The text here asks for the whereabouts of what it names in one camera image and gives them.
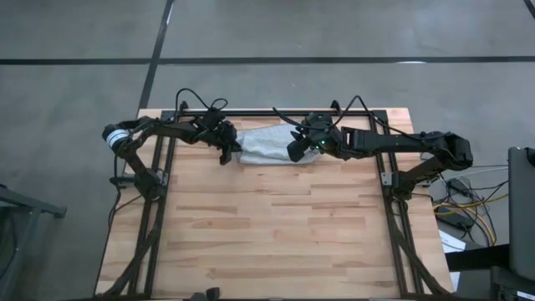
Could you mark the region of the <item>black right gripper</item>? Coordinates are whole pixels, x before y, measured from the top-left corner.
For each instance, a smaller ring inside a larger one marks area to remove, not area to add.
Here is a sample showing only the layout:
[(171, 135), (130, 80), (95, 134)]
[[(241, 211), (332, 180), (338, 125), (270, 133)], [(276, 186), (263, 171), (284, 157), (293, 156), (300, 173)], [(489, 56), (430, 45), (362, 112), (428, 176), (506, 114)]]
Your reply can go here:
[(291, 131), (295, 139), (287, 146), (288, 156), (292, 162), (311, 159), (313, 152), (330, 155), (341, 159), (340, 147), (342, 144), (341, 131), (331, 124), (313, 125), (308, 130), (308, 138), (300, 131)]

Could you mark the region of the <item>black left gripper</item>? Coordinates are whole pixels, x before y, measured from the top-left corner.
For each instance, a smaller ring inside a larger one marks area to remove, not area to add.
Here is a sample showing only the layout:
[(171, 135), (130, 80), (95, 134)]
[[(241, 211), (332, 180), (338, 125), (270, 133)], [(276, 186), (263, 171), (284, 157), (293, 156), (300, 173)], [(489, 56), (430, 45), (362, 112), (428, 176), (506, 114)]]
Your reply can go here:
[(224, 166), (232, 160), (233, 153), (242, 151), (239, 143), (243, 142), (243, 131), (237, 130), (230, 121), (224, 120), (214, 129), (205, 128), (196, 139), (208, 145), (221, 147), (219, 163)]

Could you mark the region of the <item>grey waffle towel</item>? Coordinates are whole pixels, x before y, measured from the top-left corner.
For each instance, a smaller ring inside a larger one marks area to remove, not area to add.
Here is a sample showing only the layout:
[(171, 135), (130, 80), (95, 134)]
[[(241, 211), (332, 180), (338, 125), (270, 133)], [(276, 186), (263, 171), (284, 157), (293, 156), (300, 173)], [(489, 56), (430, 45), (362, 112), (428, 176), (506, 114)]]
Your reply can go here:
[(304, 165), (315, 162), (317, 150), (306, 150), (298, 162), (290, 160), (287, 146), (294, 141), (289, 124), (272, 125), (237, 132), (237, 143), (242, 151), (236, 154), (242, 164), (250, 165)]

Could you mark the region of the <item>dark small object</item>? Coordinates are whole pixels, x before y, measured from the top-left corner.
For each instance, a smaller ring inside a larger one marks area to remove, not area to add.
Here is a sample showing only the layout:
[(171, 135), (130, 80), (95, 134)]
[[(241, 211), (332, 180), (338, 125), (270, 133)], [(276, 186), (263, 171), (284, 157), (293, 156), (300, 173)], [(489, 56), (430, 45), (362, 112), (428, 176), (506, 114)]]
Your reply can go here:
[(204, 293), (193, 293), (188, 299), (184, 301), (220, 301), (221, 290), (218, 287), (209, 288)]

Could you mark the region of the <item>black power adapter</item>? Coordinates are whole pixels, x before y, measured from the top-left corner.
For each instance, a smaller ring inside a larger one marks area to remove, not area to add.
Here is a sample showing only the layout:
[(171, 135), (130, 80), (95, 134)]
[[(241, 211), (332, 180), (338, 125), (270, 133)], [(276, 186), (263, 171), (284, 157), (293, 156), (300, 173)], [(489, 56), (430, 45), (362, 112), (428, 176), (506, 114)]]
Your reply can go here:
[(474, 225), (474, 221), (464, 213), (454, 212), (446, 207), (437, 207), (435, 214), (439, 222), (444, 222), (461, 231), (470, 231)]

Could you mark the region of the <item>white paper sheet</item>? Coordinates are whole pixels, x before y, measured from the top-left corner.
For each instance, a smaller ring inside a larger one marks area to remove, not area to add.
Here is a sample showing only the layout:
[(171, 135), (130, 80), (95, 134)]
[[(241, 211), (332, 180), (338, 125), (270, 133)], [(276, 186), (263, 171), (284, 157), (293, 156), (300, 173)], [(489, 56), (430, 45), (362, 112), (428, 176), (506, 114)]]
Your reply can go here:
[(444, 253), (457, 253), (466, 250), (466, 243), (452, 235), (439, 231)]

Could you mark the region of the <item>black desk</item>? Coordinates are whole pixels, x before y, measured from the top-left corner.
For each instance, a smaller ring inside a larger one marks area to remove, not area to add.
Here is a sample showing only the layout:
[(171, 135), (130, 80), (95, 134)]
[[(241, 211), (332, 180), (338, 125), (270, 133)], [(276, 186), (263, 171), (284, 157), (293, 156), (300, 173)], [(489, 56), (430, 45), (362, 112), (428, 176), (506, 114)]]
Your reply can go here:
[(485, 301), (535, 301), (535, 255), (522, 255), (509, 244), (446, 254), (451, 272), (488, 269)]

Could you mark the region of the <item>black monitor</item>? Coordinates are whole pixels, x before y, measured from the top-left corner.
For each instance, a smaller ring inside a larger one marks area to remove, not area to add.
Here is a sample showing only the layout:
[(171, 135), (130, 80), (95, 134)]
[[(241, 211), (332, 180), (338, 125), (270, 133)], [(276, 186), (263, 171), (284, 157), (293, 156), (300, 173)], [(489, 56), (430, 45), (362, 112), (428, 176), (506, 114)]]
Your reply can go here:
[(508, 150), (510, 265), (535, 281), (535, 149)]

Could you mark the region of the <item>grey metal table frame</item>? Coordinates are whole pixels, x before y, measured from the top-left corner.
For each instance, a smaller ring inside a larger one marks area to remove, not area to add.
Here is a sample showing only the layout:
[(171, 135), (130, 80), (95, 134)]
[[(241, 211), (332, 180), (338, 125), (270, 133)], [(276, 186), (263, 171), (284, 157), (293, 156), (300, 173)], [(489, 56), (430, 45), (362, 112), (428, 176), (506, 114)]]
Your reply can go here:
[(21, 235), (14, 227), (14, 250), (7, 266), (0, 272), (0, 301), (9, 301), (23, 268), (29, 244), (37, 229), (38, 220), (42, 213), (48, 213), (55, 218), (64, 218), (67, 207), (59, 207), (49, 202), (43, 202), (30, 196), (17, 193), (0, 184), (0, 202), (8, 204), (6, 210), (19, 210), (28, 214), (28, 222)]

